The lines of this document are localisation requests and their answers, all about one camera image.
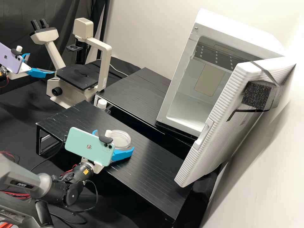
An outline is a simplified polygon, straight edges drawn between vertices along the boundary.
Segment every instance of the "label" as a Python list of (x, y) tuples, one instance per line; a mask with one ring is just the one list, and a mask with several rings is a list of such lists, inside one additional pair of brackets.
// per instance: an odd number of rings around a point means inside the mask
[(104, 82), (102, 84), (102, 87), (105, 87), (107, 85), (107, 78), (104, 79)]
[(89, 170), (88, 169), (85, 169), (84, 171), (83, 171), (83, 174), (84, 175), (87, 175), (89, 173)]
[(23, 215), (16, 214), (15, 212), (11, 212), (5, 209), (0, 209), (0, 214), (3, 215), (6, 218), (12, 219), (18, 223), (22, 223), (23, 220), (26, 218)]
[(22, 183), (22, 182), (19, 182), (19, 181), (16, 181), (16, 180), (11, 180), (10, 184), (13, 184), (13, 185), (16, 185), (16, 186), (19, 186), (19, 187), (29, 188), (29, 189), (32, 189), (34, 187), (32, 185)]

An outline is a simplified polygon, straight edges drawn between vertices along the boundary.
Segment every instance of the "white cap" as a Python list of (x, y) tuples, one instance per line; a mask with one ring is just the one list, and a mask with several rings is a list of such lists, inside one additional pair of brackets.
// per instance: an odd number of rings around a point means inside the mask
[(111, 130), (106, 130), (104, 135), (105, 135), (106, 137), (110, 138), (111, 135), (112, 135), (112, 131), (111, 131)]
[(99, 107), (100, 109), (105, 109), (107, 107), (107, 101), (105, 99), (99, 99), (97, 107)]
[(16, 51), (21, 52), (21, 51), (22, 51), (22, 47), (18, 45), (18, 46), (16, 47)]

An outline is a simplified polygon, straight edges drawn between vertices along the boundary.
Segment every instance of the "black cable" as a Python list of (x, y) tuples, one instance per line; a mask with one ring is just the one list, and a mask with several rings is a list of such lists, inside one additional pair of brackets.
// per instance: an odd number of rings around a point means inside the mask
[(98, 203), (98, 191), (97, 191), (97, 187), (96, 187), (96, 185), (94, 184), (94, 182), (91, 181), (91, 180), (85, 180), (85, 181), (84, 181), (84, 185), (85, 185), (87, 182), (92, 183), (92, 184), (94, 185), (94, 187), (95, 187), (96, 201), (95, 201), (94, 206), (93, 206), (93, 207), (90, 207), (90, 208), (87, 208), (87, 209), (84, 209), (84, 210), (79, 210), (79, 211), (73, 211), (73, 210), (70, 210), (70, 209), (68, 209), (68, 208), (66, 208), (66, 207), (63, 207), (65, 210), (67, 210), (67, 211), (69, 211), (69, 212), (71, 212), (71, 213), (83, 213), (83, 212), (87, 212), (87, 211), (93, 210), (93, 209), (96, 207), (96, 205), (97, 205), (97, 203)]
[(30, 171), (33, 171), (36, 167), (38, 167), (39, 165), (41, 165), (42, 163), (46, 162), (47, 160), (51, 159), (52, 157), (54, 157), (62, 148), (63, 148), (63, 145), (64, 145), (64, 140), (62, 141), (59, 149), (51, 156), (47, 157), (46, 159), (44, 159), (42, 162), (38, 163), (37, 165), (35, 165), (33, 168), (31, 168)]
[(84, 222), (72, 222), (72, 221), (69, 221), (69, 220), (67, 220), (67, 219), (65, 219), (65, 218), (63, 218), (63, 217), (61, 217), (61, 216), (59, 216), (59, 215), (56, 215), (56, 214), (53, 214), (53, 213), (50, 213), (52, 216), (55, 216), (55, 217), (57, 217), (58, 219), (60, 219), (61, 221), (63, 221), (64, 223), (70, 223), (70, 224), (74, 224), (74, 225), (84, 225), (84, 224), (87, 224), (88, 223), (88, 220), (85, 218), (85, 217), (83, 217), (82, 215), (79, 215), (79, 214), (77, 214), (77, 216), (79, 216), (81, 219), (83, 219), (83, 221)]
[(12, 155), (14, 155), (14, 156), (16, 156), (17, 158), (18, 158), (18, 161), (17, 162), (15, 162), (15, 163), (17, 163), (17, 165), (19, 165), (19, 162), (20, 162), (20, 156), (18, 155), (18, 154), (14, 154), (14, 153), (11, 153), (11, 152), (8, 152), (9, 154), (12, 154)]
[(68, 224), (66, 221), (64, 221), (60, 216), (55, 215), (53, 213), (50, 213), (50, 215), (55, 216), (56, 218), (58, 218), (60, 221), (62, 221), (64, 224), (66, 224), (67, 226), (69, 226), (70, 228), (75, 228), (74, 226)]

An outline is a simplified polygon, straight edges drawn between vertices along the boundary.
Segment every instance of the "black curtain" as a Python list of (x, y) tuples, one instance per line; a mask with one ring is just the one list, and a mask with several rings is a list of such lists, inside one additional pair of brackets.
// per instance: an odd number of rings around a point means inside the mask
[[(67, 53), (65, 47), (73, 39), (72, 28), (77, 17), (90, 18), (92, 0), (0, 0), (0, 42), (9, 48), (23, 47), (22, 53), (31, 53), (28, 65), (54, 70), (44, 45), (37, 45), (29, 34), (33, 31), (30, 21), (45, 18), (50, 27), (56, 27), (59, 38), (55, 41), (64, 62), (75, 62), (75, 54)], [(9, 85), (0, 89), (0, 94), (27, 85), (37, 79), (30, 76), (10, 80)]]

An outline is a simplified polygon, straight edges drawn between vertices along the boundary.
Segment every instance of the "cable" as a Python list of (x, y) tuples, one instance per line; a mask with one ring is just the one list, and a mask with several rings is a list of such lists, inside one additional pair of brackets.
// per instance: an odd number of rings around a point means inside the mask
[(61, 216), (59, 216), (59, 215), (56, 215), (56, 214), (53, 214), (53, 213), (50, 213), (50, 214), (51, 214), (52, 216), (57, 217), (58, 219), (60, 219), (60, 220), (61, 220), (62, 222), (64, 222), (65, 224), (66, 224), (66, 223), (70, 223), (70, 224), (74, 224), (74, 225), (84, 225), (84, 224), (87, 224), (87, 223), (88, 223), (87, 219), (86, 219), (85, 217), (79, 215), (79, 214), (77, 214), (77, 216), (81, 217), (81, 218), (83, 219), (83, 222), (72, 222), (72, 221), (66, 220), (65, 218), (63, 218), (63, 217), (61, 217)]
[(68, 173), (68, 172), (73, 171), (73, 169), (75, 168), (75, 166), (77, 166), (77, 164), (74, 164), (74, 165), (72, 166), (72, 169), (70, 169), (70, 170), (68, 170), (68, 171), (63, 172), (62, 174), (60, 174), (60, 176), (62, 176), (62, 175), (63, 175), (63, 174), (65, 174), (65, 173)]
[(23, 193), (13, 193), (13, 192), (6, 192), (6, 191), (1, 191), (1, 192), (9, 194), (9, 195), (16, 195), (16, 196), (29, 196), (29, 194), (23, 194)]
[(115, 67), (113, 67), (112, 64), (110, 64), (110, 66), (111, 66), (115, 71), (117, 71), (117, 72), (119, 72), (119, 73), (122, 73), (123, 75), (125, 75), (125, 76), (128, 77), (128, 75), (127, 75), (126, 73), (119, 71), (118, 69), (116, 69)]
[(35, 165), (33, 168), (31, 168), (30, 171), (33, 171), (36, 167), (38, 167), (38, 166), (41, 165), (42, 163), (46, 162), (47, 160), (51, 159), (51, 158), (54, 157), (56, 154), (58, 154), (58, 152), (62, 149), (63, 145), (64, 145), (64, 140), (62, 141), (62, 143), (61, 143), (59, 149), (58, 149), (53, 155), (47, 157), (47, 158), (44, 159), (42, 162), (40, 162), (40, 163), (38, 163), (37, 165)]
[(4, 88), (5, 86), (7, 86), (9, 84), (9, 78), (8, 77), (6, 77), (6, 85), (4, 85), (4, 86), (0, 86), (0, 88)]
[(72, 210), (66, 208), (67, 210), (70, 210), (72, 213), (83, 213), (83, 212), (90, 211), (90, 210), (94, 209), (94, 208), (96, 207), (97, 203), (98, 203), (98, 191), (97, 191), (96, 185), (95, 185), (94, 182), (91, 181), (91, 180), (85, 180), (85, 181), (84, 181), (84, 185), (85, 185), (87, 182), (92, 183), (92, 184), (94, 185), (94, 187), (95, 187), (95, 194), (96, 194), (96, 201), (95, 201), (95, 204), (94, 204), (93, 207), (90, 207), (90, 208), (87, 208), (87, 209), (84, 209), (84, 210), (80, 210), (80, 211), (72, 211)]
[(13, 158), (13, 162), (15, 162), (15, 157), (11, 153), (9, 153), (7, 151), (0, 151), (0, 154), (6, 154), (7, 156), (12, 157)]
[(119, 72), (119, 73), (122, 73), (123, 75), (125, 75), (125, 76), (128, 77), (127, 74), (125, 74), (124, 72), (119, 71), (118, 69), (116, 69), (115, 67), (113, 67), (111, 64), (110, 64), (110, 66), (111, 66), (115, 71), (117, 71), (117, 72)]

